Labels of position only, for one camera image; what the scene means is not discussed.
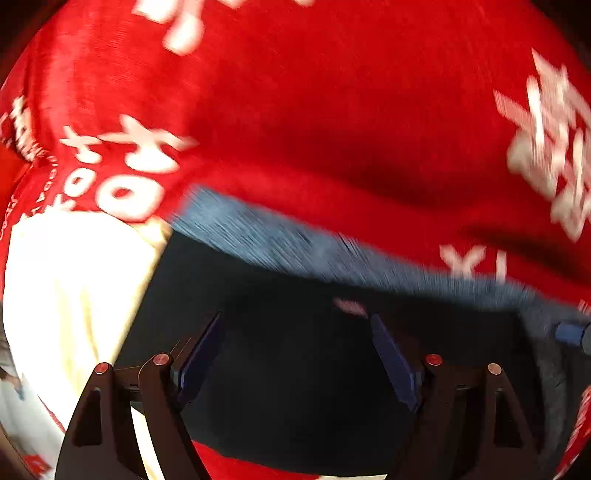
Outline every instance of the cream fabric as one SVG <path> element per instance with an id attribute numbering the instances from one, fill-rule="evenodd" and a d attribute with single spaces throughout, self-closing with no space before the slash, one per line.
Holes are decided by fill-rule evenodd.
<path id="1" fill-rule="evenodd" d="M 4 325 L 20 376 L 64 427 L 100 362 L 113 363 L 169 235 L 151 219 L 129 226 L 104 213 L 49 212 L 13 227 Z M 138 443 L 162 478 L 142 415 Z"/>

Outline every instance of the black metal bracket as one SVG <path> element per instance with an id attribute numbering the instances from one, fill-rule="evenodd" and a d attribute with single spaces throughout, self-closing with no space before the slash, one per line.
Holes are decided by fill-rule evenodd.
<path id="1" fill-rule="evenodd" d="M 388 479 L 540 479 L 534 439 L 499 365 L 424 366 L 426 400 Z"/>
<path id="2" fill-rule="evenodd" d="M 56 480 L 148 478 L 139 452 L 130 402 L 140 401 L 158 462 L 167 480 L 210 480 L 180 416 L 199 393 L 223 339 L 217 314 L 194 337 L 141 367 L 93 371 L 61 446 Z"/>

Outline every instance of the black surface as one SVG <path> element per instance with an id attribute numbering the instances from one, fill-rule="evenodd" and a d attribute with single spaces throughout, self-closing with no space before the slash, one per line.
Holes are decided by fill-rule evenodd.
<path id="1" fill-rule="evenodd" d="M 414 419 L 394 395 L 369 323 L 333 307 L 334 297 L 396 317 L 446 362 L 501 364 L 542 440 L 538 371 L 513 312 L 272 273 L 179 233 L 163 253 L 116 367 L 169 351 L 223 306 L 222 351 L 183 412 L 191 437 L 223 455 L 286 471 L 384 473 Z"/>
<path id="2" fill-rule="evenodd" d="M 583 332 L 583 338 L 581 339 L 581 347 L 586 355 L 591 355 L 591 325 L 588 326 Z"/>
<path id="3" fill-rule="evenodd" d="M 533 438 L 504 372 L 446 363 L 428 370 L 431 395 L 392 480 L 541 480 Z"/>

